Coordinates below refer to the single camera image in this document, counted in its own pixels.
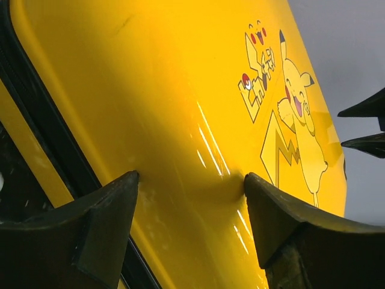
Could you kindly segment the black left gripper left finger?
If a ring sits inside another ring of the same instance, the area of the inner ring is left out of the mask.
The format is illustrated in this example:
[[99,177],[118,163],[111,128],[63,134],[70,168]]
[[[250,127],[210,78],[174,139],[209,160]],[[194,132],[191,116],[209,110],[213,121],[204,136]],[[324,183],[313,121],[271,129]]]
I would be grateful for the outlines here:
[[131,171],[22,222],[1,222],[2,288],[117,288],[138,196]]

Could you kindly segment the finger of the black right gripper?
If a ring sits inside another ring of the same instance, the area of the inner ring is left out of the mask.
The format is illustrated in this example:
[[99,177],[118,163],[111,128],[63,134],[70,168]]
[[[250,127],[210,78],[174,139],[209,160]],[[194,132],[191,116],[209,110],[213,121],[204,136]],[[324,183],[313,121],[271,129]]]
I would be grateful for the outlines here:
[[377,158],[384,158],[384,133],[343,141],[345,148],[357,149]]
[[337,114],[338,117],[376,117],[384,131],[384,89]]

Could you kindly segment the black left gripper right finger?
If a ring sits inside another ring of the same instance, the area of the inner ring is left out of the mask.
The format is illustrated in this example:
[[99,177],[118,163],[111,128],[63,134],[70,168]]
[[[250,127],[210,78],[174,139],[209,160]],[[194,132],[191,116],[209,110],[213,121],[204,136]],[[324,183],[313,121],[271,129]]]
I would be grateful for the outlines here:
[[270,288],[384,288],[384,227],[320,210],[254,173],[244,191]]

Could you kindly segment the yellow Pikachu suitcase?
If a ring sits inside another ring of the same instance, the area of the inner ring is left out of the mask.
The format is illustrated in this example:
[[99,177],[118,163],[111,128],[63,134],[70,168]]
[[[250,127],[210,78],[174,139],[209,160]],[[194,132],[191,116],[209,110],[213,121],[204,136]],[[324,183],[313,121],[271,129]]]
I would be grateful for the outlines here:
[[139,173],[120,288],[267,288],[250,172],[345,212],[288,1],[2,1],[1,120],[43,208]]

